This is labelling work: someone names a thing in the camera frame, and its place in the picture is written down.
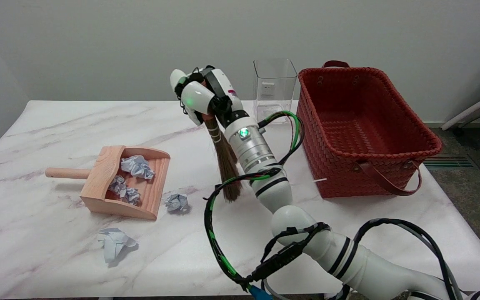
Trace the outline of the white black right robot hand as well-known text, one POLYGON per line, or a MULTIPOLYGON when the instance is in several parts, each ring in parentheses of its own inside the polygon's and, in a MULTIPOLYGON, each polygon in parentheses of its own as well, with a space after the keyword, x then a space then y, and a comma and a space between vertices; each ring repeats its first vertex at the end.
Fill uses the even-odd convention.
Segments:
POLYGON ((183 113, 196 126, 203 124, 205 115, 215 116, 224 128, 247 115, 229 78, 219 68, 196 67, 189 74, 173 70, 170 84, 183 113))

